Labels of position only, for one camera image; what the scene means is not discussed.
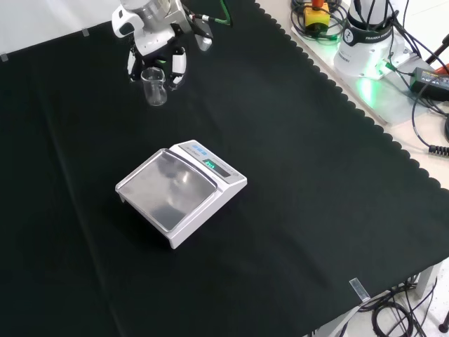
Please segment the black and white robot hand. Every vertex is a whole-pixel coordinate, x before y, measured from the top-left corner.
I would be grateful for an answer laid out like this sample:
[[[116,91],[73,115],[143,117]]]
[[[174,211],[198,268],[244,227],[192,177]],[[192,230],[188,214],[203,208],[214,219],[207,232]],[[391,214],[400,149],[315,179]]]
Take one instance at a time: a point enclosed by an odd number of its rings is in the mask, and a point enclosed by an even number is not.
[[[140,30],[133,35],[128,57],[128,76],[131,81],[140,81],[147,69],[161,70],[166,87],[177,90],[184,81],[187,70],[187,52],[178,43],[180,28],[169,27],[160,32]]]

